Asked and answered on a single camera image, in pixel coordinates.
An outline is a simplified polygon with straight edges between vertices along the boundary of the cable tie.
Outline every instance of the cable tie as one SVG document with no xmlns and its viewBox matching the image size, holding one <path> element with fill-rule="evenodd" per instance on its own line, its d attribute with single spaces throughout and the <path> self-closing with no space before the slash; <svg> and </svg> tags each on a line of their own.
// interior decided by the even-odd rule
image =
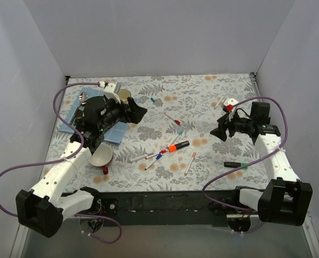
<svg viewBox="0 0 319 258">
<path fill-rule="evenodd" d="M 278 147 L 276 149 L 278 149 L 280 152 L 284 152 L 284 153 L 286 152 L 286 150 L 284 148 L 282 148 L 282 147 L 280 148 L 279 145 L 278 145 Z"/>
<path fill-rule="evenodd" d="M 78 167 L 74 164 L 74 162 L 72 160 L 68 159 L 67 157 L 63 157 L 62 159 L 64 161 L 67 161 L 67 162 L 71 163 L 73 165 L 73 167 L 75 168 L 76 172 L 78 173 L 78 171 L 79 171 Z"/>
</svg>

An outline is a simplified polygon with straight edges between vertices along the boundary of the orange marker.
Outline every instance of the orange marker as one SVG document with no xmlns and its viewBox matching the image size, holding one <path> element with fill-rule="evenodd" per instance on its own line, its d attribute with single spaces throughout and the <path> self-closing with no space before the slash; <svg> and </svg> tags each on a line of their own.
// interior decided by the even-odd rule
<svg viewBox="0 0 319 258">
<path fill-rule="evenodd" d="M 195 159 L 195 156 L 196 156 L 196 152 L 194 152 L 194 153 L 192 154 L 192 157 L 190 158 L 190 161 L 189 161 L 189 163 L 188 163 L 188 166 L 187 166 L 187 169 L 186 169 L 186 172 L 185 172 L 185 176 L 188 174 L 188 171 L 189 171 L 189 169 L 190 169 L 190 166 L 191 166 L 192 163 L 193 163 L 193 160 Z"/>
<path fill-rule="evenodd" d="M 174 152 L 180 148 L 189 146 L 189 144 L 190 144 L 189 141 L 184 141 L 184 142 L 180 142 L 179 144 L 171 145 L 168 147 L 168 149 L 170 152 Z"/>
</svg>

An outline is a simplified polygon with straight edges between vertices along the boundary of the marker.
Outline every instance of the marker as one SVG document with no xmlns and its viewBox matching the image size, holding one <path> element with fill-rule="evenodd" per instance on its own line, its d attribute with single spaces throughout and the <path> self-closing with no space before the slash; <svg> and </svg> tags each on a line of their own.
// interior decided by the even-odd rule
<svg viewBox="0 0 319 258">
<path fill-rule="evenodd" d="M 247 163 L 241 163 L 241 162 L 224 162 L 224 167 L 226 168 L 239 168 L 241 166 L 246 165 Z"/>
<path fill-rule="evenodd" d="M 164 113 L 168 118 L 170 118 L 173 122 L 175 122 L 178 125 L 181 125 L 181 122 L 178 120 L 173 119 L 171 116 L 169 116 L 167 113 Z"/>
<path fill-rule="evenodd" d="M 192 154 L 192 157 L 191 157 L 190 160 L 189 160 L 189 163 L 188 163 L 188 166 L 187 166 L 187 169 L 186 169 L 186 172 L 185 172 L 185 176 L 188 174 L 188 171 L 189 171 L 189 169 L 190 169 L 190 166 L 191 166 L 192 163 L 193 163 L 193 160 L 195 159 L 195 156 L 196 156 L 196 152 L 194 152 L 194 153 Z"/>
<path fill-rule="evenodd" d="M 143 155 L 143 156 L 135 157 L 134 159 L 131 160 L 131 163 L 133 163 L 133 162 L 135 162 L 135 161 L 138 161 L 138 160 L 141 160 L 141 159 L 144 159 L 144 158 L 146 158 L 147 156 L 152 155 L 152 154 L 153 154 L 153 152 L 150 152 L 150 153 L 147 153 L 147 154 L 145 154 L 145 155 Z"/>
<path fill-rule="evenodd" d="M 189 141 L 184 141 L 184 142 L 180 142 L 179 144 L 171 145 L 171 146 L 169 146 L 168 149 L 170 152 L 174 152 L 178 149 L 189 146 L 189 144 L 190 144 Z"/>
<path fill-rule="evenodd" d="M 171 146 L 182 133 L 183 133 L 183 130 L 179 130 L 179 133 L 174 137 L 174 139 L 172 139 L 172 141 L 166 147 L 169 148 L 169 146 Z"/>
<path fill-rule="evenodd" d="M 155 164 L 155 162 L 156 162 L 157 160 L 159 160 L 161 157 L 162 157 L 162 155 L 159 153 L 159 155 L 155 158 L 155 160 L 152 161 L 151 164 L 149 164 L 149 165 L 145 168 L 145 170 L 148 170 L 148 169 L 150 168 L 150 166 L 152 166 L 153 164 Z"/>
</svg>

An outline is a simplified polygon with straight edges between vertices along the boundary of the small white object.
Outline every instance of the small white object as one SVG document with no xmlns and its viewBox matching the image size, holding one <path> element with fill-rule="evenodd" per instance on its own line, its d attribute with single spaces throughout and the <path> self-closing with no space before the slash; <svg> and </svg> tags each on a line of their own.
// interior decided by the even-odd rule
<svg viewBox="0 0 319 258">
<path fill-rule="evenodd" d="M 106 144 L 100 144 L 94 154 L 89 158 L 91 165 L 101 167 L 108 164 L 112 159 L 112 149 Z"/>
<path fill-rule="evenodd" d="M 215 105 L 214 109 L 219 107 L 220 103 L 223 101 L 223 98 L 224 98 L 224 95 L 221 96 L 221 98 L 219 99 L 218 103 Z"/>
<path fill-rule="evenodd" d="M 195 159 L 195 155 L 196 155 L 196 152 L 194 152 L 194 153 L 192 154 L 192 157 L 190 158 L 190 161 L 189 161 L 189 163 L 188 163 L 188 165 L 187 165 L 187 169 L 186 169 L 186 171 L 185 171 L 185 176 L 188 175 L 188 171 L 189 171 L 190 166 L 192 165 L 192 163 L 193 163 L 193 161 L 194 161 L 194 159 Z"/>
<path fill-rule="evenodd" d="M 114 99 L 116 103 L 121 104 L 120 97 L 115 93 L 116 83 L 109 82 L 107 86 L 104 87 L 104 95 L 107 99 Z"/>
<path fill-rule="evenodd" d="M 150 166 L 152 166 L 153 164 L 155 164 L 156 161 L 157 161 L 157 159 L 153 160 L 153 161 L 151 162 L 151 164 L 149 164 L 149 165 L 145 168 L 145 170 L 148 170 L 148 169 L 150 168 Z"/>
<path fill-rule="evenodd" d="M 105 82 L 104 81 L 99 81 L 98 87 L 104 88 L 105 87 Z"/>
<path fill-rule="evenodd" d="M 168 144 L 167 148 L 169 148 L 174 142 L 175 140 L 177 140 L 177 138 L 179 137 L 179 134 L 176 134 L 176 136 L 174 137 L 174 139 L 172 139 L 172 141 Z"/>
<path fill-rule="evenodd" d="M 152 155 L 150 155 L 150 156 L 147 156 L 145 159 L 150 159 L 150 158 L 152 158 L 152 157 L 157 157 L 158 155 L 160 154 L 160 152 L 158 152 L 158 153 L 155 153 L 155 154 L 152 154 Z"/>
<path fill-rule="evenodd" d="M 145 154 L 145 155 L 143 155 L 143 156 L 140 156 L 140 157 L 135 157 L 134 159 L 131 160 L 131 163 L 136 162 L 136 161 L 138 161 L 138 160 L 142 160 L 142 159 L 144 159 L 144 158 L 146 158 L 146 157 L 147 157 L 147 154 Z"/>
</svg>

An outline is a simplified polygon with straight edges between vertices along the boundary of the gray floor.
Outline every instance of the gray floor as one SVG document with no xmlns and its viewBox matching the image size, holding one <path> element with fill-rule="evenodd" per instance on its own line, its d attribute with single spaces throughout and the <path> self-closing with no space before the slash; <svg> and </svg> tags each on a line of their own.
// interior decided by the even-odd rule
<svg viewBox="0 0 319 258">
<path fill-rule="evenodd" d="M 113 239 L 118 228 L 102 228 Z M 29 231 L 22 257 L 311 257 L 302 227 L 265 224 L 239 235 L 207 225 L 124 226 L 121 239 L 106 245 L 81 234 L 68 219 L 52 238 Z"/>
</svg>

